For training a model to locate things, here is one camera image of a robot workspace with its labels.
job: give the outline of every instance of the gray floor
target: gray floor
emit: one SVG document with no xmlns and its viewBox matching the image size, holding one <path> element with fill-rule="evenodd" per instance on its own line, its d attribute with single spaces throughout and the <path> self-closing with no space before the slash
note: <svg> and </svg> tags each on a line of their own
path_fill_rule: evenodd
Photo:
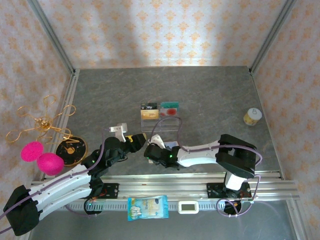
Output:
<svg viewBox="0 0 320 240">
<path fill-rule="evenodd" d="M 179 101 L 186 146 L 211 143 L 230 134 L 257 146 L 264 157 L 258 171 L 278 171 L 279 163 L 264 118 L 247 126 L 243 116 L 249 108 L 261 108 L 245 66 L 188 66 L 81 70 L 73 104 L 75 115 L 68 127 L 83 137 L 90 153 L 101 144 L 101 129 L 127 123 L 128 135 L 141 132 L 140 104 Z M 160 134 L 175 141 L 174 133 Z M 171 174 L 175 169 L 149 164 L 145 147 L 116 163 L 110 175 Z M 223 172 L 217 164 L 196 165 L 180 173 Z"/>
<path fill-rule="evenodd" d="M 295 240 L 285 201 L 255 202 L 237 218 L 215 211 L 169 212 L 168 219 L 128 222 L 125 211 L 88 219 L 55 211 L 32 231 L 30 240 Z"/>
</svg>

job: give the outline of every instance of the metal frame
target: metal frame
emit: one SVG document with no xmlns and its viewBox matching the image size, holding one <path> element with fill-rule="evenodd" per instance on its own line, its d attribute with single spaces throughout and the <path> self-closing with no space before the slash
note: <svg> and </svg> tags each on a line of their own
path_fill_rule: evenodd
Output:
<svg viewBox="0 0 320 240">
<path fill-rule="evenodd" d="M 65 94 L 64 94 L 64 97 L 63 97 L 63 101 L 62 101 L 62 104 L 61 104 L 60 109 L 59 109 L 59 113 L 61 113 L 63 111 L 63 108 L 65 106 L 72 104 L 72 102 L 74 100 L 74 96 L 75 96 L 75 91 L 76 91 L 76 86 L 77 86 L 77 82 L 78 82 L 78 78 L 79 78 L 79 73 L 80 73 L 80 70 L 76 69 L 74 74 L 72 74 L 70 76 L 69 83 L 68 83 L 68 85 L 66 87 Z M 68 119 L 69 119 L 69 117 L 66 116 L 65 114 L 60 115 L 57 118 L 56 127 L 60 128 L 60 129 L 66 128 L 67 124 L 68 124 Z M 53 143 L 58 142 L 58 138 L 59 138 L 59 133 L 54 132 L 52 142 Z M 55 153 L 56 152 L 56 148 L 57 148 L 56 144 L 51 144 L 49 152 L 50 153 Z M 43 176 L 42 176 L 42 180 L 44 180 L 45 178 L 46 178 L 46 174 L 44 173 Z"/>
<path fill-rule="evenodd" d="M 275 20 L 269 34 L 267 35 L 264 43 L 258 52 L 257 56 L 255 57 L 252 66 L 250 67 L 249 71 L 251 75 L 253 75 L 256 70 L 258 69 L 260 63 L 262 62 L 263 58 L 267 54 L 270 46 L 272 45 L 273 41 L 275 40 L 278 32 L 280 31 L 282 25 L 285 23 L 291 9 L 295 5 L 297 0 L 287 0 L 283 5 L 281 12 L 279 13 L 277 19 Z"/>
<path fill-rule="evenodd" d="M 258 172 L 261 181 L 257 189 L 255 201 L 298 200 L 296 183 L 282 180 L 279 172 Z M 183 200 L 208 201 L 207 183 L 223 183 L 225 173 L 177 173 L 148 175 L 113 175 L 102 176 L 104 183 L 118 183 L 118 202 L 126 202 L 128 198 L 153 197 L 167 195 L 172 202 Z M 43 181 L 34 181 L 32 186 Z M 251 191 L 257 186 L 257 178 L 249 179 Z"/>
<path fill-rule="evenodd" d="M 303 205 L 300 200 L 287 200 L 286 201 L 295 235 L 298 240 L 311 240 L 316 239 L 312 237 L 310 227 L 306 221 L 306 215 L 302 211 Z"/>
<path fill-rule="evenodd" d="M 42 7 L 40 6 L 39 2 L 37 0 L 27 0 L 30 7 L 32 8 L 33 12 L 35 13 L 36 17 L 40 21 L 43 30 L 48 35 L 53 47 L 59 54 L 61 60 L 63 61 L 64 66 L 66 69 L 71 73 L 74 74 L 75 69 L 73 68 L 64 48 L 62 47 L 58 37 L 56 36 L 51 24 L 49 23 L 49 20 L 44 13 Z"/>
<path fill-rule="evenodd" d="M 250 79 L 251 79 L 251 82 L 252 82 L 252 84 L 253 84 L 253 86 L 254 86 L 255 92 L 256 92 L 256 94 L 257 94 L 257 96 L 258 96 L 259 103 L 260 103 L 260 107 L 262 108 L 262 112 L 265 113 L 266 111 L 265 111 L 265 108 L 264 108 L 263 104 L 261 104 L 261 101 L 260 101 L 261 96 L 260 96 L 260 93 L 259 93 L 259 91 L 258 91 L 258 89 L 257 89 L 254 76 L 253 76 L 253 75 L 250 75 Z M 267 117 L 264 117 L 264 118 L 265 118 L 266 126 L 267 126 L 267 128 L 268 128 L 268 132 L 271 133 L 271 130 L 270 130 L 271 128 L 270 128 L 269 123 L 268 123 L 268 121 L 267 121 Z M 270 134 L 270 137 L 271 137 L 272 144 L 275 143 L 276 141 L 275 141 L 275 139 L 274 139 L 274 136 L 273 136 L 272 134 Z M 279 154 L 278 154 L 277 149 L 274 148 L 274 152 L 275 152 L 276 158 L 277 158 L 277 159 L 280 159 L 280 156 L 279 156 Z M 284 171 L 283 171 L 282 164 L 281 164 L 281 162 L 280 162 L 279 160 L 278 160 L 278 163 L 279 163 L 279 166 L 280 166 L 280 174 L 281 174 L 281 177 L 282 177 L 283 179 L 285 179 L 284 174 L 283 174 Z"/>
</svg>

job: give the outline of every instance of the black mounting bracket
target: black mounting bracket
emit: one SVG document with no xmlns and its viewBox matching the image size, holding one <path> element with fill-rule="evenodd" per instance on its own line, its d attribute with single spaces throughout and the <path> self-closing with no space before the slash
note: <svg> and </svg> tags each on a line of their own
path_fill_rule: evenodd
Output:
<svg viewBox="0 0 320 240">
<path fill-rule="evenodd" d="M 250 185 L 247 182 L 243 182 L 238 191 L 226 188 L 223 182 L 209 182 L 206 184 L 206 193 L 208 195 L 208 199 L 252 198 Z"/>
<path fill-rule="evenodd" d="M 119 193 L 119 183 L 104 183 L 101 194 L 98 199 L 117 199 Z"/>
</svg>

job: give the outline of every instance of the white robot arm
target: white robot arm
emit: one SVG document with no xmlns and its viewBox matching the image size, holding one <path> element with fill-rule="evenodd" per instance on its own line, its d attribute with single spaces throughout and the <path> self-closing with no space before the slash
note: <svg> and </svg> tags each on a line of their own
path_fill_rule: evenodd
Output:
<svg viewBox="0 0 320 240">
<path fill-rule="evenodd" d="M 143 133 L 124 137 L 125 123 L 110 127 L 109 131 L 115 132 L 115 137 L 105 139 L 103 147 L 101 145 L 70 171 L 30 189 L 21 185 L 13 191 L 3 212 L 16 236 L 29 232 L 62 206 L 77 199 L 99 196 L 104 187 L 100 177 L 128 153 L 139 151 L 146 142 Z"/>
<path fill-rule="evenodd" d="M 209 144 L 191 147 L 184 146 L 183 148 L 177 146 L 168 150 L 161 137 L 156 134 L 149 141 L 144 156 L 152 160 L 155 164 L 162 164 L 167 168 L 173 167 L 176 169 L 199 164 L 220 164 L 228 170 L 225 175 L 225 187 L 233 191 L 238 191 L 245 180 L 254 177 L 256 155 L 244 149 L 235 149 L 234 154 L 229 155 L 228 152 L 232 150 L 232 147 L 230 149 L 225 147 L 225 150 L 219 154 L 221 148 L 218 146 L 221 143 L 224 145 L 241 144 L 245 147 L 249 146 L 252 149 L 256 148 L 247 142 L 224 134 L 220 140 Z"/>
</svg>

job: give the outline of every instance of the small display screen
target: small display screen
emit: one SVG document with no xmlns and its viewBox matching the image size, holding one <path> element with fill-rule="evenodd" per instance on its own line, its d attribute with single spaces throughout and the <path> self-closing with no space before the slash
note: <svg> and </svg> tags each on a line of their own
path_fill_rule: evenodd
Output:
<svg viewBox="0 0 320 240">
<path fill-rule="evenodd" d="M 194 210 L 196 210 L 196 206 L 194 204 L 182 204 L 181 210 L 182 211 L 194 211 Z"/>
</svg>

